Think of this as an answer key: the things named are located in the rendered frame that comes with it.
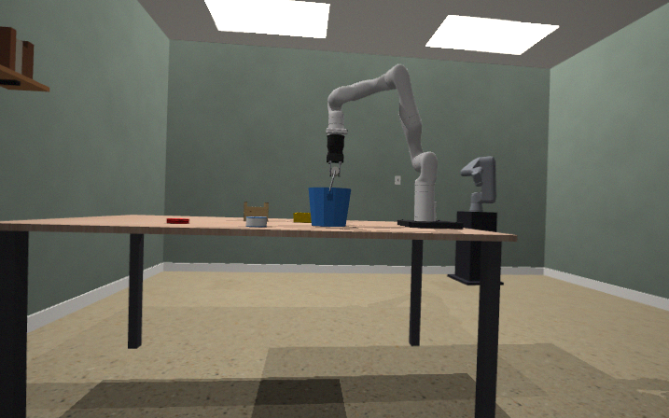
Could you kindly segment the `small brown wooden crate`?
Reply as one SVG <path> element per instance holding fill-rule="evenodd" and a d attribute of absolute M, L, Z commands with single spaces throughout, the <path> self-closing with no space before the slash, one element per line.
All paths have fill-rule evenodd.
<path fill-rule="evenodd" d="M 247 216 L 269 216 L 269 203 L 264 202 L 264 207 L 248 207 L 247 202 L 244 202 L 244 221 L 246 221 Z"/>

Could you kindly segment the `yellow shallow tray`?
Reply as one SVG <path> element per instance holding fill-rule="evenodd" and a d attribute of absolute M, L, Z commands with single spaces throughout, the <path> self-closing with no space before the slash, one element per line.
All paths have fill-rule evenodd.
<path fill-rule="evenodd" d="M 294 222 L 312 223 L 311 213 L 294 213 Z"/>

